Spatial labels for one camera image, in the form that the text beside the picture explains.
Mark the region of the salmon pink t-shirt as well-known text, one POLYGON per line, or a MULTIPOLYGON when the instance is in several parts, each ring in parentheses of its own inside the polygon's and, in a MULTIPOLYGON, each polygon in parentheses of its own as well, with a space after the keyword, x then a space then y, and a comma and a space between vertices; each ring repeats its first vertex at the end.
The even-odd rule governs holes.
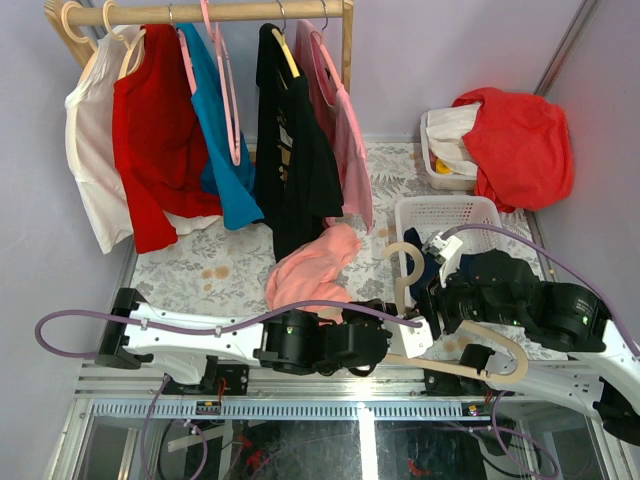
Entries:
POLYGON ((268 309, 305 300, 350 302, 348 291, 336 280, 360 248, 361 241, 349 225, 330 226, 271 270, 265 291, 268 309))

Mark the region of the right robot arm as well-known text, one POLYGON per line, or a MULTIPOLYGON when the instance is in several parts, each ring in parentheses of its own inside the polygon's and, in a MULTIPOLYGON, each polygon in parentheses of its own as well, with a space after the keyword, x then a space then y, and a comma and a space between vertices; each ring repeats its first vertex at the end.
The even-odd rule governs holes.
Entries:
POLYGON ((465 321, 521 327, 528 340, 590 369, 531 366, 515 384, 491 376, 492 389, 574 410, 599 421, 617 439, 638 444, 639 354, 596 294, 576 284, 542 281, 526 261, 497 249, 462 256, 445 280, 439 270, 426 256, 422 274, 409 288, 433 337, 453 333, 465 321))

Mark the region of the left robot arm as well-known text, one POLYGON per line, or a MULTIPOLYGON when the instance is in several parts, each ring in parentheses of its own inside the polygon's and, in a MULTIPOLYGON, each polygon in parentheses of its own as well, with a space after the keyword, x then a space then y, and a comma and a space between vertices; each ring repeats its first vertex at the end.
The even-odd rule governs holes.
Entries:
POLYGON ((369 375, 389 351, 381 319, 346 311, 341 322, 294 309, 269 319, 176 313, 148 303, 134 288, 119 290, 96 364, 138 370, 149 365, 170 378, 170 394, 220 390, 217 364, 233 360, 290 375, 331 376, 346 369, 369 375))

